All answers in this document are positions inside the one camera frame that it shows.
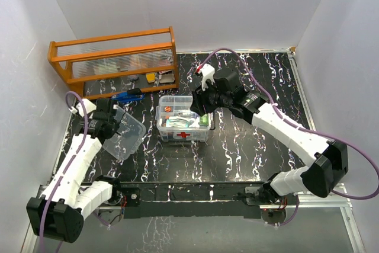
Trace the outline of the white teal ointment tube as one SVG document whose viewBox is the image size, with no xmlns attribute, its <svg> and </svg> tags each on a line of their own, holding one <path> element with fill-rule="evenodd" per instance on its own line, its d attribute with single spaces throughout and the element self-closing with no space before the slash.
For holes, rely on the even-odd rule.
<svg viewBox="0 0 379 253">
<path fill-rule="evenodd" d="M 165 126 L 177 128 L 177 129 L 185 129 L 189 126 L 189 122 L 187 120 L 182 119 L 182 118 L 167 119 Z"/>
</svg>

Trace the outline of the clear first aid box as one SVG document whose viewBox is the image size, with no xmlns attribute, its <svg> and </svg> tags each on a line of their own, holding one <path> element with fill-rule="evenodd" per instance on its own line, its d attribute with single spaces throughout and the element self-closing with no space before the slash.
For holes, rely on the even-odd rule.
<svg viewBox="0 0 379 253">
<path fill-rule="evenodd" d="M 192 96 L 164 95 L 156 107 L 156 127 L 164 142 L 206 142 L 213 128 L 213 115 L 199 116 L 190 110 Z"/>
</svg>

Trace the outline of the clear divider tray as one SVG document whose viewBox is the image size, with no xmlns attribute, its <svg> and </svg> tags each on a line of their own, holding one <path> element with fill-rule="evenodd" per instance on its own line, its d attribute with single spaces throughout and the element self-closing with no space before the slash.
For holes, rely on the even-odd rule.
<svg viewBox="0 0 379 253">
<path fill-rule="evenodd" d="M 211 118 L 209 114 L 205 114 L 208 116 L 208 126 L 200 125 L 200 117 L 197 113 L 192 112 L 190 110 L 190 106 L 192 103 L 192 96 L 187 95 L 167 95 L 162 96 L 159 99 L 158 107 L 156 110 L 156 122 L 159 130 L 210 130 L 211 127 Z M 166 112 L 164 108 L 166 106 L 171 106 L 172 110 L 170 112 Z M 167 119 L 178 119 L 182 118 L 189 122 L 189 126 L 185 129 L 177 129 L 172 127 L 166 127 Z"/>
</svg>

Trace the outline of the green small packet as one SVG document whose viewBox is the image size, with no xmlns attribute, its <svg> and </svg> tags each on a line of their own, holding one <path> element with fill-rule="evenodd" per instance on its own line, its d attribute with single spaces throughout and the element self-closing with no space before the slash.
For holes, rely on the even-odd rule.
<svg viewBox="0 0 379 253">
<path fill-rule="evenodd" d="M 208 116 L 204 115 L 200 117 L 200 125 L 201 126 L 208 126 Z"/>
</svg>

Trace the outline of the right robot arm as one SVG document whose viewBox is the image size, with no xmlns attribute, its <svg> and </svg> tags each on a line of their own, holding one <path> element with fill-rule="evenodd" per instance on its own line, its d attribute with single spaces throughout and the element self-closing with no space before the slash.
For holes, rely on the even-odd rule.
<svg viewBox="0 0 379 253">
<path fill-rule="evenodd" d="M 288 194 L 309 191 L 325 198 L 348 172 L 346 144 L 304 130 L 278 112 L 268 97 L 245 88 L 236 72 L 215 71 L 204 65 L 195 73 L 201 77 L 201 85 L 192 91 L 191 111 L 203 116 L 217 108 L 228 108 L 235 117 L 275 137 L 303 161 L 303 167 L 273 174 L 244 197 L 276 204 Z"/>
</svg>

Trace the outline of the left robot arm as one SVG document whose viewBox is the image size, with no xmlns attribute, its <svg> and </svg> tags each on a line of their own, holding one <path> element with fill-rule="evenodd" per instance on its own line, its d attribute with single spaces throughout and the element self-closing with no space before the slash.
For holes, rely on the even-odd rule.
<svg viewBox="0 0 379 253">
<path fill-rule="evenodd" d="M 119 180 L 104 175 L 80 190 L 96 154 L 120 127 L 122 114 L 116 101 L 81 99 L 70 110 L 81 116 L 70 149 L 41 196 L 30 198 L 26 206 L 37 236 L 68 243 L 78 239 L 85 219 L 102 203 L 115 205 L 122 198 Z"/>
</svg>

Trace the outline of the clear box lid with handle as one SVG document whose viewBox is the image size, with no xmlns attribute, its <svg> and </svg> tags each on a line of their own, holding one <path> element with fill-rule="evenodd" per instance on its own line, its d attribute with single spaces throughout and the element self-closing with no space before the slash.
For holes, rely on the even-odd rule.
<svg viewBox="0 0 379 253">
<path fill-rule="evenodd" d="M 145 126 L 127 113 L 120 106 L 116 106 L 115 119 L 119 128 L 112 138 L 106 140 L 102 148 L 115 159 L 124 161 L 137 152 L 146 134 Z"/>
</svg>

